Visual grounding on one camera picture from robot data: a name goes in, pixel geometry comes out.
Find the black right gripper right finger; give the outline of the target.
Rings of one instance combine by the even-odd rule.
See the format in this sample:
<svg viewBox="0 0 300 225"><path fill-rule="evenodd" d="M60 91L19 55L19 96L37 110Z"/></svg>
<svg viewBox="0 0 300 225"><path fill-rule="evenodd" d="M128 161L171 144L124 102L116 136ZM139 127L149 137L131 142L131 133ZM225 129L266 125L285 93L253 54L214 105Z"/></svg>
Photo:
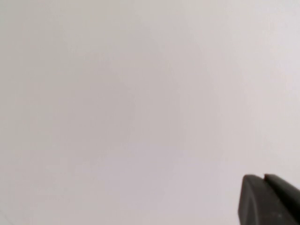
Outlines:
<svg viewBox="0 0 300 225"><path fill-rule="evenodd" d="M289 214L300 224L300 190L274 174L265 174L264 180L279 197Z"/></svg>

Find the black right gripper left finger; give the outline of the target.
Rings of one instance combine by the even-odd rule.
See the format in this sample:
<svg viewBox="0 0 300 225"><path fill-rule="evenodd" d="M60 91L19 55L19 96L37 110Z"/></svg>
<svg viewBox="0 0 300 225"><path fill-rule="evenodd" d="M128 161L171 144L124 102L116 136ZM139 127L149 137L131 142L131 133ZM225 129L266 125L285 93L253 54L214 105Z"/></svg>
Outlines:
<svg viewBox="0 0 300 225"><path fill-rule="evenodd" d="M241 225L296 224L264 177L251 174L242 180L238 216Z"/></svg>

